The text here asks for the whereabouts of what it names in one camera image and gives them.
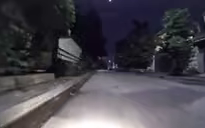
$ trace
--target wall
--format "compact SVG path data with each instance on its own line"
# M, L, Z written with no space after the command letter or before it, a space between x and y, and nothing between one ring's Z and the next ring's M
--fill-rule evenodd
M54 74L0 77L0 93L54 80Z

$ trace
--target night sky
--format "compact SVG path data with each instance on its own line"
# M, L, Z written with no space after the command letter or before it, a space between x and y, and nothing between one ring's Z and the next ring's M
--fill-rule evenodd
M103 23L103 33L107 38L106 49L110 55L114 53L115 42L124 38L131 30L133 19L148 21L151 32L161 29L164 12L171 8L188 8L192 18L202 23L205 11L205 0L77 0L87 11L97 9Z

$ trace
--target asphalt road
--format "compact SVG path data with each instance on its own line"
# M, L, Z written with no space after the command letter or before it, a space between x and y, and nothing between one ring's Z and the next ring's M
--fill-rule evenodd
M100 72L42 128L205 128L205 87Z

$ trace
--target road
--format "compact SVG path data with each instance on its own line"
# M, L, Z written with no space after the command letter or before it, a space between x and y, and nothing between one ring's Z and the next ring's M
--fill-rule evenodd
M205 87L100 72L42 128L205 128Z

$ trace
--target vegetation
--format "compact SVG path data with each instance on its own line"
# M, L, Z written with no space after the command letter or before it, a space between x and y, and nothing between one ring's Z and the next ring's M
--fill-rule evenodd
M117 43L116 61L122 68L146 69L152 63L156 44L146 22L133 23L134 29Z
M58 37L75 22L74 7L72 0L1 0L0 73L30 72L42 52L55 57Z
M158 33L161 53L167 53L173 60L171 74L180 75L188 66L192 56L192 37L195 31L187 9L173 9L165 12L163 30Z

